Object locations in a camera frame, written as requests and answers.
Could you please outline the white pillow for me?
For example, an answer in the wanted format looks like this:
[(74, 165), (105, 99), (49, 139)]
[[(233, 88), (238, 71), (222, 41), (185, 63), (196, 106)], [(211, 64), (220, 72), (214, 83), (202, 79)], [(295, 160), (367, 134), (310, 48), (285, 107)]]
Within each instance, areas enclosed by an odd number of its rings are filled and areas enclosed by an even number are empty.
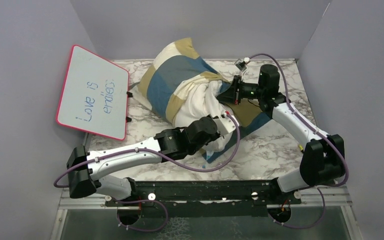
[[(223, 82), (210, 81), (208, 83), (198, 84), (188, 92), (185, 103), (177, 112), (173, 125), (175, 127), (187, 127), (192, 122), (206, 116), (219, 116), (226, 112), (230, 112), (229, 107), (224, 106), (217, 100)], [(221, 152), (225, 149), (227, 143), (232, 137), (232, 133), (220, 136), (218, 139), (203, 146), (207, 156)]]

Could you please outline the blue beige checked pillowcase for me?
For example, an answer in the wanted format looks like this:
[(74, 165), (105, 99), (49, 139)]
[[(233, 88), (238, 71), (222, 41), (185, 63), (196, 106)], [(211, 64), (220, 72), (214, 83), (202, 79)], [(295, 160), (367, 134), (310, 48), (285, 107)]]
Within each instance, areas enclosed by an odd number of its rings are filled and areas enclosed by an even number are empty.
[[(133, 99), (174, 126), (176, 114), (185, 103), (189, 91), (211, 81), (223, 82), (218, 95), (231, 84), (231, 80), (225, 79), (200, 57), (192, 39), (188, 37), (168, 44), (156, 56), (141, 80), (132, 84), (130, 91)], [(229, 113), (240, 123), (241, 138), (270, 121), (265, 113), (247, 101), (234, 106), (228, 103), (222, 105), (230, 108)]]

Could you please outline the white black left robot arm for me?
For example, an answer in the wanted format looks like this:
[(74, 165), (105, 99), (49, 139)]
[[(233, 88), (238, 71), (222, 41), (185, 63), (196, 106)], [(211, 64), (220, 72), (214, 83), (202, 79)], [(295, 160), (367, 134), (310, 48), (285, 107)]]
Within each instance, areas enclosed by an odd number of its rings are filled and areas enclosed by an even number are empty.
[(225, 117), (204, 116), (189, 126), (165, 129), (139, 143), (110, 150), (88, 152), (75, 147), (67, 161), (69, 196), (80, 199), (106, 189), (104, 177), (124, 169), (146, 164), (182, 160), (222, 135)]

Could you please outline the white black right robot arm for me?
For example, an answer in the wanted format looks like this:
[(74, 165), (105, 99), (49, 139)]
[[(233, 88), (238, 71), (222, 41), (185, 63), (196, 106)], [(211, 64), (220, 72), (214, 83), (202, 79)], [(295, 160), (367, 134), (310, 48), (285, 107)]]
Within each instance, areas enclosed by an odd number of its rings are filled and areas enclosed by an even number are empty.
[(217, 96), (223, 104), (239, 105), (243, 99), (257, 100), (258, 106), (270, 119), (282, 125), (301, 144), (303, 156), (299, 168), (271, 180), (269, 199), (280, 204), (290, 192), (317, 185), (327, 185), (347, 173), (344, 164), (344, 140), (338, 134), (318, 130), (292, 105), (287, 93), (281, 93), (281, 69), (264, 64), (259, 69), (257, 83), (247, 83), (234, 76), (227, 90)]

